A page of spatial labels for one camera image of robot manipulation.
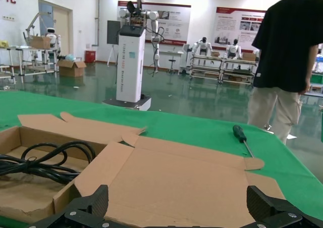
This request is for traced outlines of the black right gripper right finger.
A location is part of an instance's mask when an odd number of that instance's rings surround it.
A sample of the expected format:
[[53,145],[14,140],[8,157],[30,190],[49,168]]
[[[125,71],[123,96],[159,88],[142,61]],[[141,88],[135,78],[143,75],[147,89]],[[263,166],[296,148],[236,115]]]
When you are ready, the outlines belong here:
[[247,187],[247,208],[255,220],[247,227],[322,227],[322,220],[303,213],[287,200],[267,196],[256,186]]

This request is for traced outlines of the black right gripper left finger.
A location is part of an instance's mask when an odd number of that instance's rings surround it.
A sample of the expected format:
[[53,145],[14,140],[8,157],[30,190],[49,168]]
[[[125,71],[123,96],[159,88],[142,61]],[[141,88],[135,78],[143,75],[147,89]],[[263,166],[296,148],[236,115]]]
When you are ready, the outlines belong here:
[[110,223],[104,219],[108,205],[108,186],[100,185],[92,195],[75,198],[66,206],[65,209],[63,209],[63,211],[30,224],[28,227],[110,227]]

